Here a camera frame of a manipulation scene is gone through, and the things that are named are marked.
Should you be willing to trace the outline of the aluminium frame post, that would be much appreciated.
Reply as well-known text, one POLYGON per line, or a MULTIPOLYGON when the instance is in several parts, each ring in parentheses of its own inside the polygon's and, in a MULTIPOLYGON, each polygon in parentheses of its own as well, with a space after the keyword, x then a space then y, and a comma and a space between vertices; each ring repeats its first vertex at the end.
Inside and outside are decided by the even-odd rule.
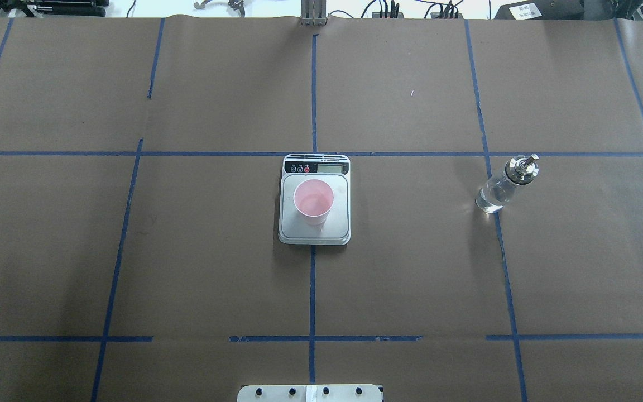
POLYGON ((325 26, 328 21, 326 0, 301 0, 300 23, 302 26, 325 26))

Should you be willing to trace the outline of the pink plastic cup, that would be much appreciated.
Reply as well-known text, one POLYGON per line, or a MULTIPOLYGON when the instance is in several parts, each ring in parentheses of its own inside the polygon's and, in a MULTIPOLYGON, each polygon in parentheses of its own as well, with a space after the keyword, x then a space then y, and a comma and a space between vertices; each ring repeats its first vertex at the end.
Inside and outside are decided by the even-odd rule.
POLYGON ((305 180, 296 186, 293 203, 296 211, 310 226, 319 226, 327 220, 334 204, 334 191, 323 180, 305 180))

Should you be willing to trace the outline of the black folded tripod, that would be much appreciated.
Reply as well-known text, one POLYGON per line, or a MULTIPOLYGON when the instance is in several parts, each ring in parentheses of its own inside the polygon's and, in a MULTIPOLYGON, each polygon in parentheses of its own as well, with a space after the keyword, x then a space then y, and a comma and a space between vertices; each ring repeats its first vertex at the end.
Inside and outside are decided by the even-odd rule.
POLYGON ((3 11, 18 9, 26 16, 105 16, 110 1, 0 1, 3 11))

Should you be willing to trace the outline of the silver digital kitchen scale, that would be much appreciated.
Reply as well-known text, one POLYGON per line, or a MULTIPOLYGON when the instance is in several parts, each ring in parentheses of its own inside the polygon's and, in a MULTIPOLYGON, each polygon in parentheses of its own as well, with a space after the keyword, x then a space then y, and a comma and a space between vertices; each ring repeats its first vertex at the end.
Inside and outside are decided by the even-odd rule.
POLYGON ((288 154, 279 185, 278 238, 289 245, 351 239, 351 161, 340 154, 288 154))

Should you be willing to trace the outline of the glass sauce bottle metal spout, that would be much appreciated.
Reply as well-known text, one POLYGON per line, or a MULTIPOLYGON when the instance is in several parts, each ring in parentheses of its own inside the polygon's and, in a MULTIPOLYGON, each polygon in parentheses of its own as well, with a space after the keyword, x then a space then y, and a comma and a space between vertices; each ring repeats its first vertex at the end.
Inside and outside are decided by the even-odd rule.
POLYGON ((496 171, 479 189, 475 197, 477 208, 488 214, 498 213, 513 199, 520 188, 539 175, 539 155, 516 155, 496 171))

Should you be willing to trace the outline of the black flat box white label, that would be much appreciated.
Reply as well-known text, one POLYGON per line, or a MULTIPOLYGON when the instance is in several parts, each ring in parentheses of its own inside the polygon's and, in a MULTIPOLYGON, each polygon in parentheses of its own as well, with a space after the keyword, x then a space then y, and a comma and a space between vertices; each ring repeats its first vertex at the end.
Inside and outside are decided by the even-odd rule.
POLYGON ((493 20, 582 20, 583 1, 521 1, 500 6, 493 20))

